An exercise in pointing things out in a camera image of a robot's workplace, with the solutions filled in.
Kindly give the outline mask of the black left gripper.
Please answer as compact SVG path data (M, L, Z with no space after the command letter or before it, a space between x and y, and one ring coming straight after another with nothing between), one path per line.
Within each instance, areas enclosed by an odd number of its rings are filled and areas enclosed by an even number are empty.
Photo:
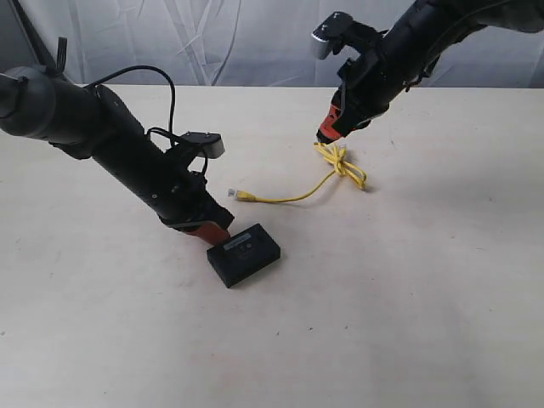
M234 215L222 207L207 191L203 173L188 171L172 188L174 215L159 216L170 228L216 246L230 238Z

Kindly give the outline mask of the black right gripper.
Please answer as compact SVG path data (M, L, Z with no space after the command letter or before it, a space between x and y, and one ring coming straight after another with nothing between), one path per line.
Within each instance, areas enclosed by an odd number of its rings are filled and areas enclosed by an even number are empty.
M385 113L390 102L401 92L402 79L390 69L377 48L348 59L339 69L339 102L331 102L316 138L333 143L350 133L367 128L372 120Z

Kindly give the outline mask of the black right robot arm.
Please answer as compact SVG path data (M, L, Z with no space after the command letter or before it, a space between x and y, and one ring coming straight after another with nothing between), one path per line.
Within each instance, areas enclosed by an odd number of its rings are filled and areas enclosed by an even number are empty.
M330 144L366 128L391 101L432 75L441 54L489 26L537 33L543 29L541 1L415 1L386 30L379 31L336 11L312 33L316 57L350 47L359 54L338 71L341 84L316 138Z

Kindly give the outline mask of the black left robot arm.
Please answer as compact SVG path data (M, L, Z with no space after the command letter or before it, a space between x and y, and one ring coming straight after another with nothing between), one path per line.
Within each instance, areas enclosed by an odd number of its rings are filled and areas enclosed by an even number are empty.
M169 228L211 245L230 237L232 213L207 192L206 172L189 169L197 157L224 153L218 133L144 129L110 88L79 87L32 67L1 75L1 129L95 160Z

